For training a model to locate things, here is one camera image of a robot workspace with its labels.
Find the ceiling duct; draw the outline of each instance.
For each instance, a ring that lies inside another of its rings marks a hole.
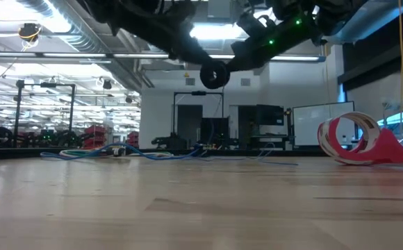
[[[83,18],[71,7],[68,1],[64,0],[17,0],[24,7],[37,11],[44,17],[50,18],[55,15],[55,11],[51,6],[61,14],[72,25],[72,29],[67,34],[74,36],[60,37],[66,43],[70,44],[76,50],[82,53],[110,53],[110,49],[100,40],[97,34],[86,24]],[[122,64],[120,61],[113,59],[113,63],[101,65],[113,73],[113,76],[125,88],[140,91],[143,85],[152,87],[152,83],[143,74],[135,72],[136,68],[132,62]]]

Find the desk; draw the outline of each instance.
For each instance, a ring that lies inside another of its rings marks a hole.
[[[268,143],[273,143],[276,149],[286,150],[286,142],[290,141],[292,136],[288,135],[253,135],[251,136],[250,144],[251,149],[266,149],[271,147],[265,147]]]

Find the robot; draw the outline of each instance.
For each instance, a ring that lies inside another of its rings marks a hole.
[[[77,0],[98,22],[107,23],[113,35],[123,28],[168,53],[169,59],[201,65],[200,79],[208,89],[224,87],[231,72],[256,69],[288,49],[311,40],[325,44],[324,36],[335,35],[367,0],[249,0],[249,7],[265,4],[282,22],[268,16],[266,26],[244,12],[237,25],[249,37],[231,45],[234,58],[228,63],[213,60],[190,36],[197,2],[164,0]],[[313,15],[314,8],[319,11]]]

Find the red and white object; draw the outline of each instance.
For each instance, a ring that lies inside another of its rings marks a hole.
[[[363,137],[351,151],[341,147],[336,131],[340,118],[352,120],[363,131]],[[322,150],[334,160],[351,165],[403,163],[403,146],[393,132],[380,129],[377,122],[361,112],[348,112],[321,123],[318,140]]]

